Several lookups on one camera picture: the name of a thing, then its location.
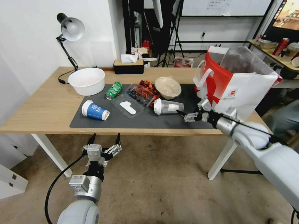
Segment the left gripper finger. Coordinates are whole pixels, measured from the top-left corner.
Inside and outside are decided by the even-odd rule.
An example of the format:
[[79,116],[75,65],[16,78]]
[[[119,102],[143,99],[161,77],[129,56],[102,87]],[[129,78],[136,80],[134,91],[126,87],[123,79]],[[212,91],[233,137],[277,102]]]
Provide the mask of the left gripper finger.
[[96,133],[94,133],[94,134],[89,138],[87,144],[83,146],[83,151],[84,151],[84,152],[87,150],[87,148],[88,148],[89,145],[94,144],[95,138],[96,138]]
[[106,149],[104,151],[104,159],[105,161],[111,160],[113,157],[115,157],[120,151],[122,150],[121,146],[121,137],[120,133],[118,133],[116,137],[115,144],[111,146],[110,148]]

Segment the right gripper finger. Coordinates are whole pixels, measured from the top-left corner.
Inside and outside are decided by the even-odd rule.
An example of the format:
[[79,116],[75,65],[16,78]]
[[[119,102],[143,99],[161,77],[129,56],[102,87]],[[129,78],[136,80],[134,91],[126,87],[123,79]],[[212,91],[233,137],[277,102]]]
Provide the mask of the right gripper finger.
[[196,121],[201,121],[202,120],[202,114],[199,113],[199,111],[194,112],[194,113],[184,113],[183,111],[177,110],[177,113],[184,118],[185,122],[196,122]]

